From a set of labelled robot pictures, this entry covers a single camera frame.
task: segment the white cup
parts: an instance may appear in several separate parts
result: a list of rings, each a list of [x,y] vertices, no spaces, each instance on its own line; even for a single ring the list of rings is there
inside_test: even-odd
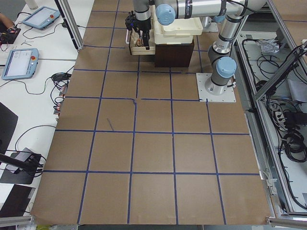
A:
[[[35,9],[38,8],[38,5],[37,5],[35,0],[24,0],[24,1],[25,1],[25,3],[27,3],[27,5],[30,9],[35,10]]]

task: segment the white table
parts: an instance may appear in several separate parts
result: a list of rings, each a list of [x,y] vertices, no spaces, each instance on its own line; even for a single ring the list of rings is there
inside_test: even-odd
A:
[[[36,0],[38,7],[48,6],[57,9],[54,0]],[[71,11],[74,15],[76,23],[80,26],[86,27],[88,19],[90,17],[91,9],[93,7],[94,0],[69,0]],[[23,12],[33,13],[35,10],[29,9],[27,5],[23,8]],[[16,23],[21,22],[28,15],[20,14],[16,20]],[[57,24],[62,23],[63,19],[60,16],[55,22],[45,30],[38,30],[33,28],[32,30],[25,33],[29,38],[36,36],[43,36],[54,31]],[[30,29],[29,26],[19,24],[21,32],[16,38],[14,44],[9,45],[6,52],[0,51],[0,65],[6,63],[8,53],[11,49],[22,49],[22,48],[37,48],[39,51],[39,59],[45,60],[76,60],[78,52],[75,49],[71,37],[67,28],[63,28],[62,25],[58,25],[55,33],[42,38],[35,38],[32,40],[26,39],[23,33]],[[85,28],[79,27],[81,36],[84,36]],[[28,44],[22,44],[24,41],[30,41]]]
[[[31,93],[39,93],[44,89],[45,80],[51,77],[52,74],[57,72],[66,72],[74,65],[74,61],[57,61],[57,60],[39,60],[36,72],[31,79],[22,80],[26,83],[28,91]],[[0,80],[0,85],[7,81]],[[0,88],[0,102],[6,107],[12,110],[18,115],[18,123],[16,130],[10,142],[10,150],[14,150],[15,142],[18,137],[34,126],[39,125],[52,125],[56,126],[57,115],[53,115],[53,102],[50,98],[50,92],[53,89],[54,84],[51,79],[47,81],[46,91],[42,95],[29,95],[25,91],[25,87],[20,82],[10,82]],[[57,89],[53,92],[53,98],[59,94]],[[54,128],[52,127],[39,127],[27,132],[18,142],[17,149],[23,150],[28,148],[34,153],[39,153],[45,158],[48,155],[48,151],[51,145],[51,141],[54,134]],[[0,165],[0,169],[4,169],[5,164]],[[35,187],[35,193],[30,200],[30,203],[34,201],[37,188],[41,177],[34,178],[32,184],[24,185],[29,187]],[[9,195],[13,184],[0,184],[0,208],[1,203],[4,203]]]

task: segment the beige plastic container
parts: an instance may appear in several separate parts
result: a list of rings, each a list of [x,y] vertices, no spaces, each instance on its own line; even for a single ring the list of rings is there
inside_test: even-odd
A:
[[[199,18],[175,19],[170,25],[161,25],[153,8],[154,42],[156,44],[190,44],[194,35],[201,35],[203,27]]]

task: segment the blue joint cap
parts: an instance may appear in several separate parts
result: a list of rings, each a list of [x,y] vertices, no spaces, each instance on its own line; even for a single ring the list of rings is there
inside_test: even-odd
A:
[[[223,16],[214,16],[214,17],[213,17],[213,21],[214,21],[215,23],[221,23],[222,21],[224,21],[225,18],[226,18],[225,15],[223,15]]]
[[[161,4],[155,9],[155,15],[161,25],[170,25],[176,17],[173,7],[167,4]]]
[[[236,62],[231,57],[222,57],[216,64],[218,74],[223,78],[230,78],[235,74]]]

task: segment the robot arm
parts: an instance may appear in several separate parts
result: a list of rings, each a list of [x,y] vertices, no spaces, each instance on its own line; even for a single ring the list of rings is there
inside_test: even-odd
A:
[[[155,5],[157,19],[162,25],[169,25],[177,18],[226,15],[218,39],[208,51],[213,74],[205,86],[211,94],[220,95],[236,71],[236,63],[229,55],[243,19],[261,9],[265,2],[266,0],[133,0],[135,18],[128,23],[126,20],[126,26],[129,30],[133,28],[138,32],[143,38],[144,46],[149,49],[150,5]]]

